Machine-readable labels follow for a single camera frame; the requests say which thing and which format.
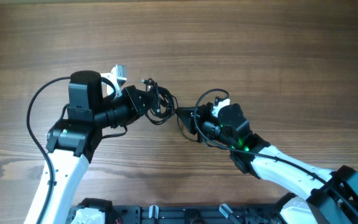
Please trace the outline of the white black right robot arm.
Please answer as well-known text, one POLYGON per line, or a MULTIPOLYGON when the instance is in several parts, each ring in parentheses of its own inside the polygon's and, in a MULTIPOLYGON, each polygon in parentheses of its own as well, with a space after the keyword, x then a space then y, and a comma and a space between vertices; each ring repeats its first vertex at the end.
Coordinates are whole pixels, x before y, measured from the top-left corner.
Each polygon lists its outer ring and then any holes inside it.
POLYGON ((176 113, 199 141, 230 150, 241 172, 293 194, 278 212, 285 223, 358 223, 358 172, 353 168, 332 171, 284 154, 252 132, 238 104, 179 107, 176 113))

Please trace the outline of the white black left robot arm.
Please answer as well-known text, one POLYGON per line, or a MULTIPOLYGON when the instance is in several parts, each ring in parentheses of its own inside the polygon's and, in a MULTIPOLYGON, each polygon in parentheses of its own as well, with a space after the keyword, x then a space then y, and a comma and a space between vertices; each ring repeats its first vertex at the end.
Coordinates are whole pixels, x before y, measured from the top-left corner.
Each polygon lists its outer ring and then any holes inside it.
POLYGON ((103 129, 123 127, 146 114, 157 97, 134 85, 121 93, 100 73, 84 70, 68 78, 69 103, 47 133, 39 187, 26 223, 64 223, 78 185, 102 139, 103 129))

